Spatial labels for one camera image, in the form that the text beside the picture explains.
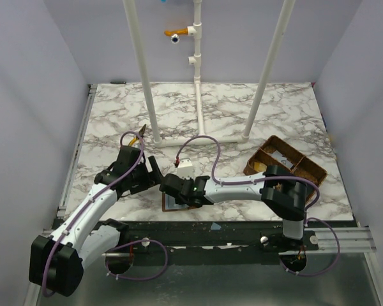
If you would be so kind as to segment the brown leather card holder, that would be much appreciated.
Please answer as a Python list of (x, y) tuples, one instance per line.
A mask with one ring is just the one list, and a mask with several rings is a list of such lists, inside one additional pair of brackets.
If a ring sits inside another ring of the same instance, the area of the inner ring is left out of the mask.
[(163, 193), (162, 194), (162, 211), (163, 212), (176, 212), (182, 210), (190, 210), (193, 207), (190, 207), (186, 204), (177, 204), (176, 199)]

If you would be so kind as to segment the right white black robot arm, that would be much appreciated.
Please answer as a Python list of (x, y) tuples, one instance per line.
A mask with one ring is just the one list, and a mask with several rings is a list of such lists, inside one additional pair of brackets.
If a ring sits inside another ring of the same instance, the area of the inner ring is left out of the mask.
[(160, 191), (177, 203), (200, 208), (225, 201), (261, 201), (283, 219), (283, 236), (300, 240), (307, 199), (308, 181), (289, 175), (279, 166), (268, 166), (263, 173), (246, 177), (195, 179), (166, 175)]

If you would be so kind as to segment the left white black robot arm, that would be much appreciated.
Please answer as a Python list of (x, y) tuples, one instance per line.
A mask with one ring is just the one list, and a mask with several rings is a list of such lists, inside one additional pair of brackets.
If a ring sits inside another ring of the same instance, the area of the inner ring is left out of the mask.
[(163, 176), (154, 156), (143, 149), (121, 146), (117, 159), (97, 173), (83, 202), (48, 236), (31, 244), (29, 281), (41, 286), (45, 297), (70, 296), (78, 288), (86, 267), (125, 236), (124, 224), (115, 220), (96, 224), (120, 200), (160, 184)]

